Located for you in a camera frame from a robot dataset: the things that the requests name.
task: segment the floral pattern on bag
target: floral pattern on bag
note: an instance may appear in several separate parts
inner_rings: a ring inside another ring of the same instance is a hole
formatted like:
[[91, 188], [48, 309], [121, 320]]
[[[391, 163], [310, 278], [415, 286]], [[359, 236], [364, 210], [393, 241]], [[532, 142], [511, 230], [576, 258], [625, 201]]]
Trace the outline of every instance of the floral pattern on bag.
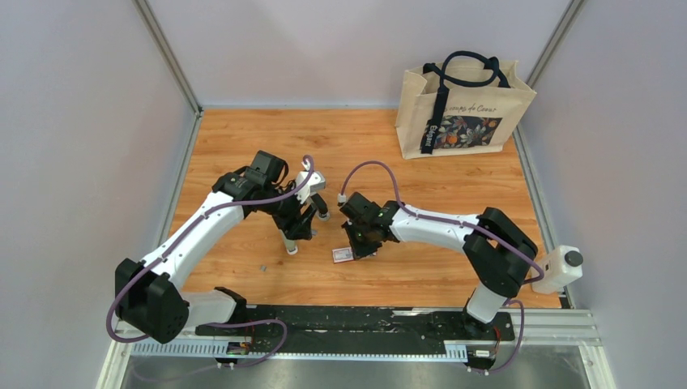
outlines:
[[486, 146], [502, 118], [476, 116], [445, 116], [438, 129], [434, 149]]

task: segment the beige tote bag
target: beige tote bag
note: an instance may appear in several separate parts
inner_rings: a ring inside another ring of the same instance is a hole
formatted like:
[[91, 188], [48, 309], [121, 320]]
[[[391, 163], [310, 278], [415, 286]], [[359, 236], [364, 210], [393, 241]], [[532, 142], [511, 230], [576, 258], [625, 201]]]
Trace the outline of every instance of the beige tote bag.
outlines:
[[[451, 61], [460, 56], [474, 59]], [[502, 150], [536, 96], [516, 65], [457, 51], [405, 71], [396, 118], [403, 158]]]

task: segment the wooden surface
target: wooden surface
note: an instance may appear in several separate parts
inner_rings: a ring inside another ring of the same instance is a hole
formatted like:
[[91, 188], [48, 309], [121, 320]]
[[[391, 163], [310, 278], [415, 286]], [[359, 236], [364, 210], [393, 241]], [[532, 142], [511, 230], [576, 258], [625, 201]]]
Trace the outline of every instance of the wooden surface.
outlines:
[[[348, 172], [371, 159], [394, 170], [404, 202], [454, 214], [498, 207], [543, 251], [512, 140], [500, 153], [403, 160], [394, 122], [394, 110], [206, 111], [172, 231], [200, 206], [220, 175], [249, 165], [261, 149], [289, 163], [289, 179], [301, 169], [302, 156], [312, 155], [326, 178], [321, 195], [332, 217], [314, 219], [318, 235], [299, 241], [298, 254], [291, 256], [272, 219], [253, 213], [220, 239], [185, 290], [224, 286], [253, 304], [463, 306], [477, 278], [467, 258], [448, 249], [387, 242], [375, 258], [333, 264], [331, 250], [348, 246], [336, 194]], [[394, 198], [390, 179], [379, 167], [359, 170], [347, 192], [356, 190], [378, 204]], [[529, 286], [519, 297], [527, 307], [560, 307], [556, 295], [539, 295]]]

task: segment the bag strap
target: bag strap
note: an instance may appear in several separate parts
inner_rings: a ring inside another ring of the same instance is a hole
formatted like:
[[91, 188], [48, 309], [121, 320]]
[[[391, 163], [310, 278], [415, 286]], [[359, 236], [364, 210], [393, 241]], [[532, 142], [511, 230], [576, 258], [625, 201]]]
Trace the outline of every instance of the bag strap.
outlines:
[[[465, 81], [446, 75], [446, 67], [448, 66], [450, 60], [456, 57], [470, 57], [484, 63], [484, 68], [493, 72], [492, 76], [486, 81]], [[420, 154], [432, 154], [434, 151], [434, 144], [437, 142], [439, 127], [442, 125], [444, 110], [446, 109], [446, 103], [449, 100], [449, 88], [444, 84], [444, 79], [448, 79], [450, 82], [462, 87], [480, 88], [491, 84], [496, 77], [498, 77], [498, 86], [500, 88], [510, 88], [508, 79], [499, 68], [498, 58], [486, 58], [485, 56], [472, 51], [462, 50], [452, 53], [448, 56], [448, 58], [446, 58], [441, 69], [439, 69], [434, 63], [426, 63], [422, 70], [423, 73], [434, 71], [439, 75], [439, 89], [437, 90], [437, 99], [434, 101], [432, 117], [427, 121], [427, 125], [425, 126], [425, 134], [422, 136]]]

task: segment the gray wall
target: gray wall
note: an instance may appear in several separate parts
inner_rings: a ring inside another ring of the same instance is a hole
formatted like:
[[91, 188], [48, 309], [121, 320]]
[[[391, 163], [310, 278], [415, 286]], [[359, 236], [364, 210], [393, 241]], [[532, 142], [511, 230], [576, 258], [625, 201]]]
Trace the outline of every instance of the gray wall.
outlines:
[[0, 69], [0, 386], [93, 387], [193, 116], [129, 1], [4, 2]]
[[150, 0], [203, 105], [398, 105], [405, 69], [469, 49], [526, 78], [569, 0]]
[[679, 387], [687, 341], [687, 2], [589, 1], [524, 134], [618, 387]]

